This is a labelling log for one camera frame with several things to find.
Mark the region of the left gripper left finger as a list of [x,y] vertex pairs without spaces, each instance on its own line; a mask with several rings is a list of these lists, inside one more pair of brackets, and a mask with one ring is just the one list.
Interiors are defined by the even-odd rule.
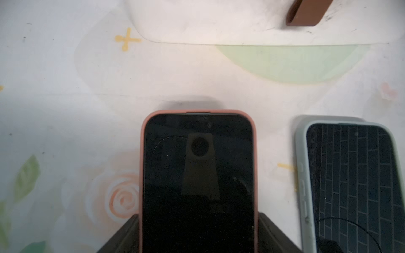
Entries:
[[133,215],[97,253],[139,253],[138,215]]

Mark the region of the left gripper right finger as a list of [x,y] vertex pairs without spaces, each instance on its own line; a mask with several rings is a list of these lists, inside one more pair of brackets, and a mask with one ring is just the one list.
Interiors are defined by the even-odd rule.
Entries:
[[266,214],[258,213],[258,252],[302,253],[302,250]]

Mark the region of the pink case phone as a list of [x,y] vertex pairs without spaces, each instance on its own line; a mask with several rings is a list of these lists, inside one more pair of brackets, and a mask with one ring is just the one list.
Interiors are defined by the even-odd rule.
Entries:
[[258,252],[257,138],[238,110],[161,110],[141,130],[139,251]]

